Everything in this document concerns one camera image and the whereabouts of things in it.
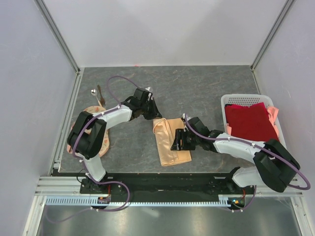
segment plastic basket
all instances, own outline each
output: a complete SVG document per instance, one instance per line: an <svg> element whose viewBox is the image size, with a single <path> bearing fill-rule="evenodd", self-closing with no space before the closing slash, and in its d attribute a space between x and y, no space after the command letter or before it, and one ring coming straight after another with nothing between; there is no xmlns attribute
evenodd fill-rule
<svg viewBox="0 0 315 236"><path fill-rule="evenodd" d="M224 95L221 98L221 106L222 106L223 123L224 123L225 132L226 132L226 117L225 117L224 107L226 104L236 104L236 105L249 107L253 104L257 104L260 102L263 102L266 108L274 105L272 103L271 98L265 95L259 95L259 94L226 94ZM283 136L278 118L275 124L279 129L279 141L286 148L284 136Z"/></svg>

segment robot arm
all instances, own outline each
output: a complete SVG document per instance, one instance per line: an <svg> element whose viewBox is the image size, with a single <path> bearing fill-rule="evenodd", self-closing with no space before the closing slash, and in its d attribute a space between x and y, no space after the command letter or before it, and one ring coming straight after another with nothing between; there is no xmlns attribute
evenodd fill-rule
<svg viewBox="0 0 315 236"><path fill-rule="evenodd" d="M282 161L275 159L261 149L265 148L273 153L278 154L297 169L300 169L298 162L291 156L291 154L276 140L268 142L253 142L244 139L239 139L252 143L249 146L246 143L237 142L232 137L222 131L209 129L201 122L198 117L188 119L189 126L202 136L215 138L215 140L205 140L196 136L185 125L184 129L177 129L175 140L171 150L195 150L196 146L201 146L204 150L213 151L217 153L227 153L236 158L243 158L255 164L249 168L235 168L231 172L231 180L239 187L246 187L249 185L267 185L269 188L284 192L286 187L293 180L296 172Z"/></svg>
<svg viewBox="0 0 315 236"><path fill-rule="evenodd" d="M67 143L72 148L83 127L88 121L99 114L80 113L67 139ZM105 131L117 124L131 121L140 115L143 115L147 120L162 118L152 97L152 93L143 88L137 88L133 96L127 98L121 105L107 110L106 114L95 119L88 126L91 132L90 134L83 133L77 145L76 152L78 156L82 157L84 165L93 179L100 181L106 175L106 171L98 157Z"/></svg>

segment red towel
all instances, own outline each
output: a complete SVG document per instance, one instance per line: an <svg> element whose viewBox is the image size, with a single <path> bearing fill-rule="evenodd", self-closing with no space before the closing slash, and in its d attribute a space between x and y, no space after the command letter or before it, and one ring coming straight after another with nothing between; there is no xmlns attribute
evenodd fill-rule
<svg viewBox="0 0 315 236"><path fill-rule="evenodd" d="M232 127L232 136L252 141L279 140L263 103L250 107L226 106L225 116L227 123Z"/></svg>

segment orange cloth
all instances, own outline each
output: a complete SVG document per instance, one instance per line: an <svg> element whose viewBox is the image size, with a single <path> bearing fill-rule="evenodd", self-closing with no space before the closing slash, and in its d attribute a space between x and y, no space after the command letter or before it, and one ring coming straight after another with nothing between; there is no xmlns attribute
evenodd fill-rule
<svg viewBox="0 0 315 236"><path fill-rule="evenodd" d="M102 106L91 106L88 107L86 109L84 109L84 111L89 112L89 113L96 113L96 112L104 112L106 111L105 108L103 108ZM87 134L90 134L91 130L86 130L85 131ZM72 154L72 148L70 145L67 145L67 152L69 152L70 154ZM99 157L102 157L109 149L109 138L108 138L108 130L106 130L105 135L104 135L104 139L103 139L103 144L102 147L99 151Z"/></svg>
<svg viewBox="0 0 315 236"><path fill-rule="evenodd" d="M277 134L277 136L279 137L279 129L278 127L275 125L275 122L277 120L277 116L278 116L278 112L279 112L279 109L276 108L276 107L268 107L267 108L267 112L268 112L268 117L269 117L269 121L270 123L273 125L274 129L275 129L275 132ZM226 132L231 135L232 133L232 127L229 126L229 124L227 123L226 124Z"/></svg>
<svg viewBox="0 0 315 236"><path fill-rule="evenodd" d="M156 135L158 155L162 166L177 165L191 161L189 151L171 151L175 130L183 128L184 123L180 118L153 120L153 133Z"/></svg>

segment wall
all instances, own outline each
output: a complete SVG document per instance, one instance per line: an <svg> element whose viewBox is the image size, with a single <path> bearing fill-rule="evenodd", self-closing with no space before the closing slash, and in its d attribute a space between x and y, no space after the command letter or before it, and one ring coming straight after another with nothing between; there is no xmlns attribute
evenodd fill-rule
<svg viewBox="0 0 315 236"><path fill-rule="evenodd" d="M21 235L75 73L33 0L0 2L0 229Z"/></svg>
<svg viewBox="0 0 315 236"><path fill-rule="evenodd" d="M262 92L280 109L288 150L313 187L304 192L315 220L315 2L298 0L285 18L256 75Z"/></svg>
<svg viewBox="0 0 315 236"><path fill-rule="evenodd" d="M285 0L45 0L82 67L249 65Z"/></svg>

